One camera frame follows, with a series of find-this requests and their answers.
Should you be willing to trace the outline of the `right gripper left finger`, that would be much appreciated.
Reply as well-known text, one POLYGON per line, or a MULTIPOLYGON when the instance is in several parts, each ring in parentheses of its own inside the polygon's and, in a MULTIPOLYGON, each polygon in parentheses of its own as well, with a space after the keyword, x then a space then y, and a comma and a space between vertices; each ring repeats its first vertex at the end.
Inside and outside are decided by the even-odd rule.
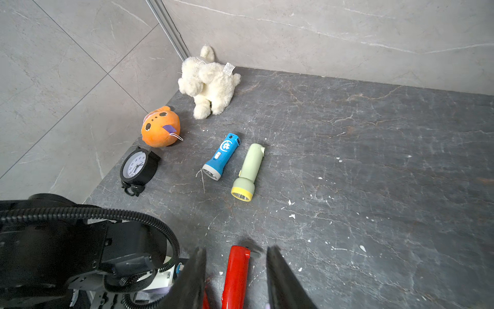
POLYGON ((207 251, 198 247, 158 308, 203 308, 207 251))

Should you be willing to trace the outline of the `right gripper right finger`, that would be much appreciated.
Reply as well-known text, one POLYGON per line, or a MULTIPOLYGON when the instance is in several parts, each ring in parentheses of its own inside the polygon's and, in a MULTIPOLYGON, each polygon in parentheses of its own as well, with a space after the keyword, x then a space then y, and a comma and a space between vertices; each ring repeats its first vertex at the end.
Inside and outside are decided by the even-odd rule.
POLYGON ((278 246, 266 253, 270 308, 317 308, 280 253, 278 246))

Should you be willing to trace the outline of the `green flashlight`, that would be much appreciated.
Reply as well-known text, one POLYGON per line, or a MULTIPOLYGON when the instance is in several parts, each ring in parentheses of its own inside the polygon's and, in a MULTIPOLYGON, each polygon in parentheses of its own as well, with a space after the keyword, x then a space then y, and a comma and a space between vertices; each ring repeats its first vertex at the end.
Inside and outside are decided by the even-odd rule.
POLYGON ((239 177, 234 181, 231 190, 232 196, 243 202, 250 202, 255 192, 255 179, 265 155, 265 147, 261 144, 252 144, 246 154, 239 177))

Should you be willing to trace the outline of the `blue flashlight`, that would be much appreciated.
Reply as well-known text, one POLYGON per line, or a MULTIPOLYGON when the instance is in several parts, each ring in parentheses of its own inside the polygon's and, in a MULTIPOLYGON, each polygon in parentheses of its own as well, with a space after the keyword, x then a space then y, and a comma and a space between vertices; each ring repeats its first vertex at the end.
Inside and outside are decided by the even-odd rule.
POLYGON ((240 144, 239 136, 229 133, 213 157, 203 165, 202 171, 211 179, 218 181, 223 175, 226 164, 240 144))

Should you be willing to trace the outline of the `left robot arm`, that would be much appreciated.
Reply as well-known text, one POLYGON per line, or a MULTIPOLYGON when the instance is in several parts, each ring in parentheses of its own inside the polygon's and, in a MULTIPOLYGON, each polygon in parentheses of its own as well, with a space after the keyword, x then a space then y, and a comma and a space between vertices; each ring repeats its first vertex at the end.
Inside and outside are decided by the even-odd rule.
POLYGON ((136 293, 179 257, 169 226, 142 212, 56 194, 1 202, 2 308, 51 308, 69 291, 99 292, 99 306, 138 308, 136 293))

